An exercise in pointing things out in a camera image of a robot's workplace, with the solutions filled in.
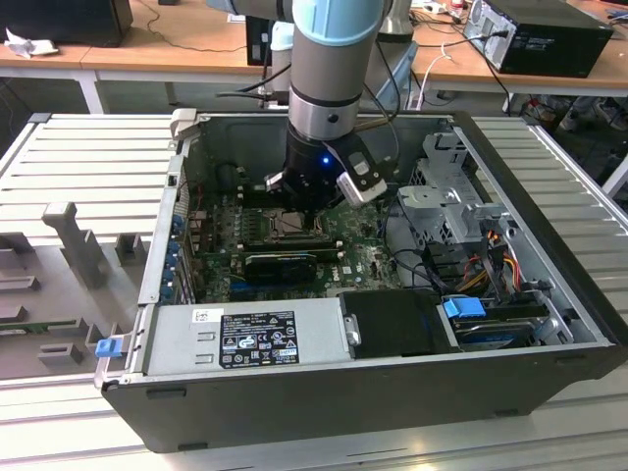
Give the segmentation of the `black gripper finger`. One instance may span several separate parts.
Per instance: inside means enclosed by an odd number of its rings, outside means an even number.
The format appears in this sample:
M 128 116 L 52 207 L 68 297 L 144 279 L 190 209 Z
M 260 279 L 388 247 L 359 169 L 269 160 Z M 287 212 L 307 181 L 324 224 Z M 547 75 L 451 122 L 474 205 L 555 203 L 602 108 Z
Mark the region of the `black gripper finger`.
M 316 228 L 318 218 L 322 214 L 325 214 L 326 212 L 337 207 L 343 201 L 344 201 L 344 195 L 339 190 L 337 190 L 334 195 L 331 195 L 331 196 L 326 195 L 323 198 L 323 201 L 320 203 L 316 203 L 315 207 L 312 209 L 311 214 L 310 214 L 310 227 Z
M 304 193 L 299 193 L 293 189 L 283 190 L 284 208 L 289 212 L 296 212 L 301 215 L 302 227 L 306 230 L 313 228 L 313 213 Z

